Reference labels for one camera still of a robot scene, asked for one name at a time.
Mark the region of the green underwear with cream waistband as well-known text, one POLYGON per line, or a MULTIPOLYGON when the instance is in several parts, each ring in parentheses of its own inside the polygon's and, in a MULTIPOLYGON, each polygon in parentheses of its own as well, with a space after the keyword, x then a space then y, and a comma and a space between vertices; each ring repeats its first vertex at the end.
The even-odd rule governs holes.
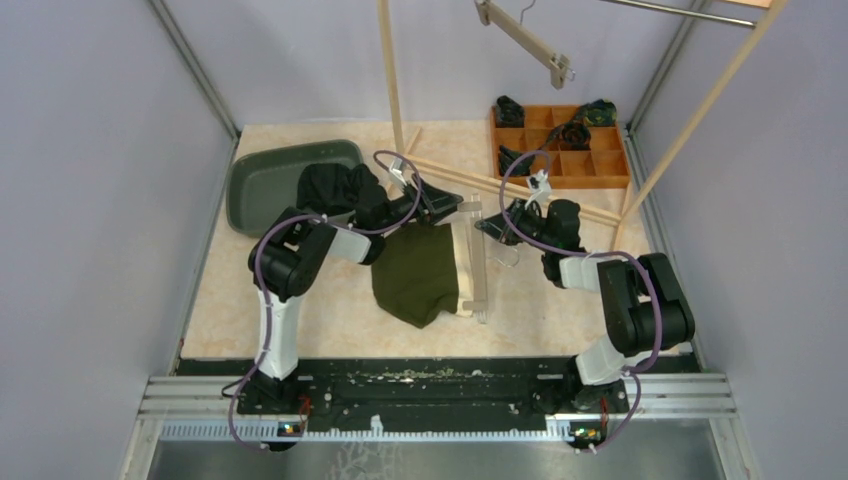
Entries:
POLYGON ((474 300, 467 228, 461 222, 430 226, 407 224, 385 238, 371 265, 377 305, 416 328, 441 313, 469 318, 474 300))

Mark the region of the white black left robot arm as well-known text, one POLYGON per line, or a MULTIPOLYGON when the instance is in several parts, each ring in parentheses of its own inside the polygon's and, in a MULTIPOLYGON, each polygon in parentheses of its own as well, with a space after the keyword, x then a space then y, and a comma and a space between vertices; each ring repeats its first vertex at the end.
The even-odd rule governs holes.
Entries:
POLYGON ((353 196, 349 225, 327 221, 328 211, 287 208, 248 259, 262 305, 260 345, 253 369, 237 391, 239 410, 277 414, 307 400, 295 374, 300 305, 325 260, 346 259, 371 269, 377 305, 422 329, 461 307, 456 231, 446 218, 458 212, 461 195, 415 177, 402 196, 364 184, 353 196))

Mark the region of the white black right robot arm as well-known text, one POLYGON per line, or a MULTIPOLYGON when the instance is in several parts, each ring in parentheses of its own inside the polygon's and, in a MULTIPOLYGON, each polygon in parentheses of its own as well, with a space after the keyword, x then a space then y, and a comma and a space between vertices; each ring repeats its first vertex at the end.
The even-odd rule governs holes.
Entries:
POLYGON ((581 245, 579 213, 569 200, 542 209, 535 201, 515 199, 475 227, 503 245, 538 248, 543 274, 555 287, 599 294, 605 333, 569 361, 563 385, 567 406, 588 412, 625 370, 691 341, 695 320, 666 255, 591 253, 581 245))

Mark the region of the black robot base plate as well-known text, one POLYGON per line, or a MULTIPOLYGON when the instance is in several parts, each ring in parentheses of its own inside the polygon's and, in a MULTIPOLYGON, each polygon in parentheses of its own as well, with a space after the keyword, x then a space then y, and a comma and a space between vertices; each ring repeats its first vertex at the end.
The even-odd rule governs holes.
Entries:
POLYGON ((316 390, 339 389, 342 400, 399 403, 466 404, 472 400, 513 401, 536 413, 589 412, 607 408, 622 379, 599 404, 578 410, 566 398, 571 357, 458 359, 303 360, 292 378, 276 386, 253 374, 221 388, 235 398, 239 414, 308 413, 316 390))

